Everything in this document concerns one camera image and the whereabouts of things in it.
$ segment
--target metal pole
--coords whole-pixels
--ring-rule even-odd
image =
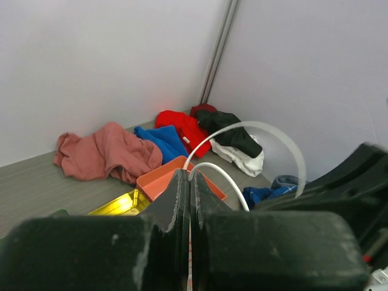
[[[212,60],[210,62],[209,69],[207,71],[204,88],[202,89],[200,104],[207,103],[209,100],[210,92],[212,91],[214,78],[218,70],[219,62],[224,52],[225,43],[232,27],[232,22],[235,17],[235,12],[240,0],[228,0],[226,5],[225,15],[222,19],[221,28],[218,33],[216,45],[214,48]]]

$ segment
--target yellow tray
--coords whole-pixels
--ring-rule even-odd
[[[150,205],[150,201],[138,189],[125,193],[97,208],[88,215],[137,215]]]

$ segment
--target red cloth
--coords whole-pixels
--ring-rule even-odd
[[[207,132],[198,126],[198,120],[183,112],[174,112],[170,110],[161,112],[156,118],[155,128],[158,129],[159,127],[168,125],[175,126],[179,138],[189,153],[191,153],[201,141],[208,137]],[[195,155],[202,158],[211,147],[212,146],[207,141],[195,152]]]
[[[196,118],[195,114],[198,110],[206,110],[209,112],[216,112],[217,111],[216,107],[214,107],[210,104],[204,103],[204,104],[200,104],[197,106],[193,106],[192,109],[190,110],[190,116]]]
[[[58,138],[54,164],[65,176],[78,180],[105,179],[109,175],[127,183],[161,166],[162,153],[119,124],[110,122],[91,136],[64,133]]]

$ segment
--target white wall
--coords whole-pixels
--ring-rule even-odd
[[[313,180],[361,142],[388,146],[388,1],[243,0],[209,103],[267,122],[300,147]],[[264,175],[296,174],[256,132]]]
[[[198,103],[225,2],[0,3],[0,166]]]

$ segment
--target white tube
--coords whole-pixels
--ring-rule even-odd
[[[245,211],[249,211],[248,204],[246,203],[246,201],[244,199],[244,196],[241,193],[240,189],[238,188],[237,184],[227,174],[227,172],[225,172],[222,168],[218,167],[217,165],[214,165],[211,162],[202,162],[202,163],[194,166],[194,168],[190,172],[189,181],[191,181],[193,179],[195,171],[197,171],[199,168],[204,167],[204,166],[207,166],[207,167],[210,167],[210,168],[213,168],[213,169],[219,171],[219,173],[222,174],[222,176],[225,177],[225,179],[230,183],[230,185],[232,185],[234,191],[236,192],[236,194],[237,194],[237,196],[238,196],[238,198],[239,198],[239,200],[240,200],[240,202],[242,204],[243,209]]]
[[[216,135],[219,135],[222,132],[226,132],[230,129],[236,129],[238,127],[243,127],[243,126],[251,126],[251,127],[256,127],[258,129],[263,129],[263,130],[275,135],[278,139],[280,139],[281,142],[283,142],[283,144],[286,145],[286,147],[290,150],[291,154],[295,158],[296,166],[298,168],[299,185],[298,185],[298,190],[296,190],[295,198],[302,195],[304,187],[306,186],[306,176],[307,175],[306,175],[306,164],[304,162],[304,158],[303,158],[301,151],[299,150],[298,146],[294,143],[294,141],[291,138],[289,138],[289,136],[286,135],[284,132],[282,132],[280,129],[278,129],[272,125],[266,124],[264,122],[260,122],[260,121],[237,122],[237,123],[234,123],[234,124],[229,125],[227,127],[224,127],[223,129],[220,129],[215,133],[212,133],[206,139],[201,141],[201,143],[198,144],[198,146],[191,152],[191,154],[187,158],[186,162],[184,163],[183,169],[187,170],[187,167],[189,166],[189,162],[193,158],[193,155],[195,154],[195,152],[209,139],[214,138]]]

